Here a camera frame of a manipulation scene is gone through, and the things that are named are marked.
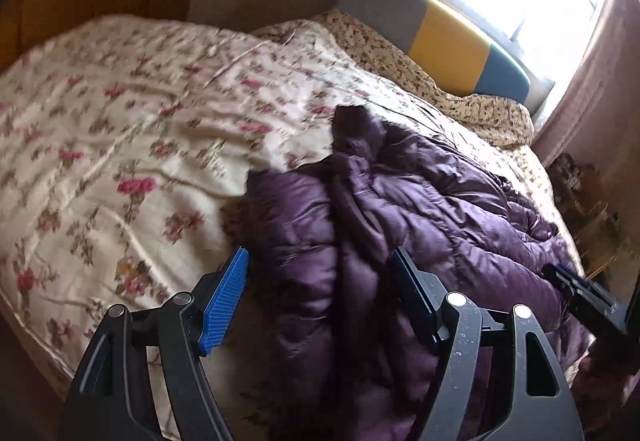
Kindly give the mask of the wooden side table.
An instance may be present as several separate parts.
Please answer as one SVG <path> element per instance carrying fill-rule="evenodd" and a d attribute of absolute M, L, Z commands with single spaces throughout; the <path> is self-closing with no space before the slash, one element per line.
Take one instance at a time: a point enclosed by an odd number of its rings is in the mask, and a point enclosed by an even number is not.
<path fill-rule="evenodd" d="M 558 207 L 579 253 L 588 279 L 602 273 L 623 244 L 616 213 L 612 213 L 597 170 L 561 153 L 547 168 Z"/>

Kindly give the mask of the small-floral cream pillow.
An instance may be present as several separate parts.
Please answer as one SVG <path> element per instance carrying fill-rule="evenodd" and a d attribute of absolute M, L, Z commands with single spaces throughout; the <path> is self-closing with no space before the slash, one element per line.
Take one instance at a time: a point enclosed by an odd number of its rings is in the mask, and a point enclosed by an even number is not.
<path fill-rule="evenodd" d="M 533 120 L 523 104 L 487 94 L 458 97 L 440 89 L 435 80 L 397 46 L 344 12 L 331 10 L 311 19 L 264 26 L 250 34 L 282 44 L 286 35 L 295 30 L 318 31 L 323 38 L 333 38 L 335 45 L 360 68 L 431 103 L 492 146 L 515 148 L 533 143 Z"/>

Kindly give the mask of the floral cream bed quilt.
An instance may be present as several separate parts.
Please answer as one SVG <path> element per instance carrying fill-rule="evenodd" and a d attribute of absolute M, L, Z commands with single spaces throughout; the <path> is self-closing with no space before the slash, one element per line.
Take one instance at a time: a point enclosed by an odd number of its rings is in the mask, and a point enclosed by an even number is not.
<path fill-rule="evenodd" d="M 133 16 L 88 22 L 1 77 L 1 312 L 64 397 L 105 311 L 161 305 L 238 244 L 253 170 L 332 149 L 340 105 L 442 140 L 570 232 L 529 146 L 492 146 L 360 68 L 331 37 L 285 42 Z"/>

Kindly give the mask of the grey yellow blue headboard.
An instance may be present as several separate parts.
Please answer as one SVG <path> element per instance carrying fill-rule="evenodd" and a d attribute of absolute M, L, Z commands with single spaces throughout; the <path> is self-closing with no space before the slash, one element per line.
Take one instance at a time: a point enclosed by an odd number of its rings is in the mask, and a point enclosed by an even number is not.
<path fill-rule="evenodd" d="M 337 0 L 336 8 L 382 35 L 450 94 L 526 101 L 530 80 L 518 62 L 439 0 Z"/>

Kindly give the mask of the purple quilted down jacket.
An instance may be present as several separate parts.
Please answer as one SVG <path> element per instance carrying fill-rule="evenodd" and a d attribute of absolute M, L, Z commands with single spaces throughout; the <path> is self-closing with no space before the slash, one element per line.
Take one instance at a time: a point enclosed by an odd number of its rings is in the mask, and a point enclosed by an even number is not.
<path fill-rule="evenodd" d="M 333 150 L 252 172 L 243 242 L 265 317 L 273 440 L 402 440 L 436 359 L 416 340 L 387 260 L 404 249 L 484 308 L 533 310 L 563 367 L 588 334 L 540 275 L 568 265 L 555 225 L 506 179 L 439 139 L 340 106 Z"/>

